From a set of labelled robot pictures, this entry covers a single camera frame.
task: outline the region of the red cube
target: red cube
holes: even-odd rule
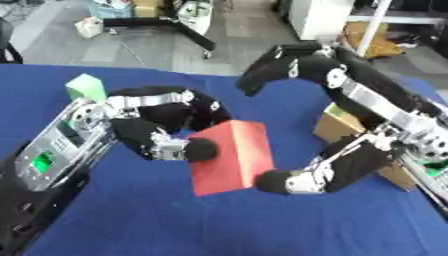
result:
[[[250,188],[256,176],[273,169],[272,155],[262,123],[231,120],[192,134],[218,145],[218,156],[190,164],[194,192],[208,195]]]

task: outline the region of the silver metal joint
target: silver metal joint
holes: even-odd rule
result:
[[[348,77],[343,69],[341,68],[332,69],[327,74],[328,88],[336,89],[342,87],[347,78]]]
[[[299,76],[299,59],[294,59],[289,64],[289,72],[288,72],[289,78],[297,78]]]

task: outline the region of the blue table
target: blue table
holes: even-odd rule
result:
[[[303,166],[325,145],[311,131],[329,101],[305,81],[276,82],[246,98],[232,77],[2,65],[0,154],[44,128],[69,103],[64,84],[84,72],[108,90],[203,90],[236,118],[266,123],[278,168]],[[403,81],[438,97],[420,80]],[[447,238],[448,225],[419,191],[402,192],[377,175],[335,194],[283,197],[248,189],[196,198],[185,163],[146,162],[117,145],[26,255],[446,256]]]

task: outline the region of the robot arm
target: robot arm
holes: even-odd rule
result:
[[[280,79],[306,79],[321,86],[368,132],[330,145],[301,170],[265,173],[257,182],[261,190],[334,192],[395,159],[409,166],[404,156],[436,165],[448,159],[444,107],[407,91],[344,48],[315,41],[276,46],[248,68],[237,86],[254,96],[267,82]]]

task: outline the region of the wheel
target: wheel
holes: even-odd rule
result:
[[[204,51],[204,54],[202,55],[202,58],[204,59],[204,60],[208,60],[208,59],[210,59],[212,57],[212,52],[210,52],[210,51]]]
[[[114,29],[114,28],[106,29],[106,32],[107,32],[109,35],[113,35],[113,36],[118,35],[118,31],[117,31],[116,29]]]

